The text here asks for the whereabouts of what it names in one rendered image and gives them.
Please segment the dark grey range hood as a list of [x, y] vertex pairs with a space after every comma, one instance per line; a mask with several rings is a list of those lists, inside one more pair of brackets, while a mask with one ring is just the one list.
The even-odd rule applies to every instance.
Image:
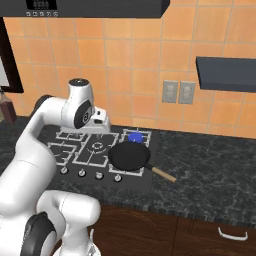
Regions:
[[0, 0], [0, 17], [161, 18], [170, 0]]

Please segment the dark framed window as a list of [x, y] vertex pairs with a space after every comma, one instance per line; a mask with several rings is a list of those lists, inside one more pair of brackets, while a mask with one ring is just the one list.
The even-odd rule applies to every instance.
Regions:
[[0, 17], [0, 88], [9, 93], [24, 92], [2, 17]]

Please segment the black gas hob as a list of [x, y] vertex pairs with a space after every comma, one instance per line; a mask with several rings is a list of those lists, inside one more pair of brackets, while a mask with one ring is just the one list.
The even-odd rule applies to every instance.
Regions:
[[[65, 133], [57, 126], [45, 126], [39, 135], [43, 142], [56, 158], [56, 180], [66, 180], [83, 185], [100, 185], [111, 188], [127, 189], [149, 193], [152, 183], [152, 172], [144, 168], [134, 172], [126, 172], [115, 168], [108, 160], [108, 151], [116, 143], [128, 141], [132, 132], [140, 132], [143, 143], [151, 151], [149, 163], [154, 164], [158, 132], [156, 130], [129, 127], [112, 126], [109, 134]], [[69, 172], [61, 175], [60, 170], [67, 167]], [[85, 177], [79, 177], [78, 171], [84, 169]], [[96, 172], [103, 173], [101, 180], [95, 178]], [[122, 177], [121, 182], [115, 182], [115, 175]]]

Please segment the grey wall socket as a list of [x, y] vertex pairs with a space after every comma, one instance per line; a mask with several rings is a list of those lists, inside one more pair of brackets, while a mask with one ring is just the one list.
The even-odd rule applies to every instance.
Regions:
[[162, 101], [164, 103], [175, 103], [177, 100], [178, 82], [171, 80], [163, 81]]
[[195, 92], [195, 82], [181, 81], [179, 90], [179, 104], [192, 104]]

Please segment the dark wood cupboard door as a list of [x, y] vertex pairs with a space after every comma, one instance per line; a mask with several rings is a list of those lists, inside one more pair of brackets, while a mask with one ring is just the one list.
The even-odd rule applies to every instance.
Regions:
[[[221, 237], [223, 233], [243, 236], [248, 240], [233, 241]], [[256, 229], [178, 218], [172, 256], [256, 256]]]
[[177, 217], [116, 206], [101, 206], [92, 226], [102, 256], [171, 256]]

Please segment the dark grey wall shelf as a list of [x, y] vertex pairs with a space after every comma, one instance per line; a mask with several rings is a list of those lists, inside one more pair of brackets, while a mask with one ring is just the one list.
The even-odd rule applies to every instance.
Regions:
[[256, 59], [196, 57], [201, 90], [256, 93]]

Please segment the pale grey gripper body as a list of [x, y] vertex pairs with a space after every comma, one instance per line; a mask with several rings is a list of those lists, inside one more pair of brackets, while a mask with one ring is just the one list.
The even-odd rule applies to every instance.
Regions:
[[100, 122], [99, 120], [90, 120], [85, 126], [79, 129], [61, 128], [65, 133], [87, 133], [87, 134], [108, 134], [110, 132], [110, 122], [108, 119]]

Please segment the blue burner flame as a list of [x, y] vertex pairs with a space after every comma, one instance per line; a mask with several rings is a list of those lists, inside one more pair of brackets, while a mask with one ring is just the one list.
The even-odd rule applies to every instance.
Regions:
[[132, 142], [141, 143], [143, 141], [143, 136], [140, 132], [132, 132], [129, 134], [128, 140]]

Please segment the dark brown bottle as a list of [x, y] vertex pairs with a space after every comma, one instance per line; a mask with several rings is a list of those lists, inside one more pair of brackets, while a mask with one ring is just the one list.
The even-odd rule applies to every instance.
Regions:
[[14, 123], [16, 121], [17, 116], [13, 102], [4, 93], [1, 93], [0, 110], [2, 111], [4, 120], [7, 123]]

